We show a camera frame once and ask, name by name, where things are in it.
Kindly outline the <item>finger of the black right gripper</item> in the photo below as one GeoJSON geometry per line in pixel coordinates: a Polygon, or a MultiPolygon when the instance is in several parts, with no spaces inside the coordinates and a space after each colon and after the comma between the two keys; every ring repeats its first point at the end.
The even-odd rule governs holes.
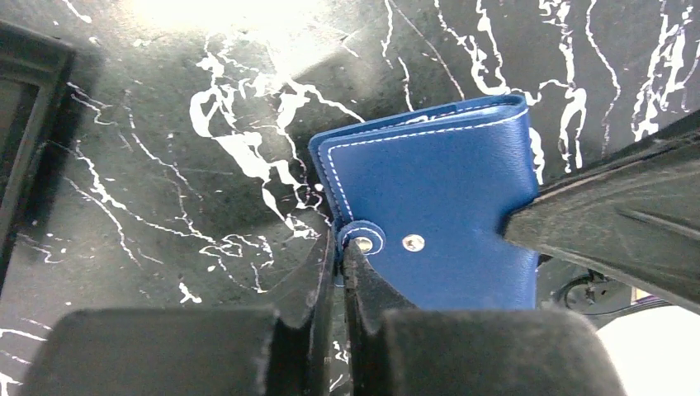
{"type": "Polygon", "coordinates": [[[546,184],[504,238],[699,310],[699,114],[546,184]]]}

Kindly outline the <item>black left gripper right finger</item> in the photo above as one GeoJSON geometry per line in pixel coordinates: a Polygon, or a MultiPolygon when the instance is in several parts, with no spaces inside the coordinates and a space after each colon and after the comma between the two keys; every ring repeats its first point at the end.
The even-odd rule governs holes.
{"type": "Polygon", "coordinates": [[[421,310],[343,252],[356,395],[622,395],[596,330],[555,310],[421,310]]]}

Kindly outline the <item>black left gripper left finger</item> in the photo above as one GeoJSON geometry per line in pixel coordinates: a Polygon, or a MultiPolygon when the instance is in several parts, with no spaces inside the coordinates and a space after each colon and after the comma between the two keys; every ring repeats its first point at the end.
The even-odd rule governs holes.
{"type": "Polygon", "coordinates": [[[262,306],[79,310],[35,354],[24,395],[326,395],[335,239],[262,306]]]}

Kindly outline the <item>blue leather card holder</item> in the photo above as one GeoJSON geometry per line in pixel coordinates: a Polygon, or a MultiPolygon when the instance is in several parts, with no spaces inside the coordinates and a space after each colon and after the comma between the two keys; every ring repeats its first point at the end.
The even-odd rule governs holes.
{"type": "Polygon", "coordinates": [[[538,193],[519,95],[453,102],[313,136],[341,248],[421,309],[532,309],[538,254],[504,240],[538,193]]]}

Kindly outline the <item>black card box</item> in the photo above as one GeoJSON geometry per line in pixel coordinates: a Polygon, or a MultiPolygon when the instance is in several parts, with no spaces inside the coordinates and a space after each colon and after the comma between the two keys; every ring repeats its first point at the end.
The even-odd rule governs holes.
{"type": "Polygon", "coordinates": [[[1,282],[75,55],[58,38],[1,22],[1,282]]]}

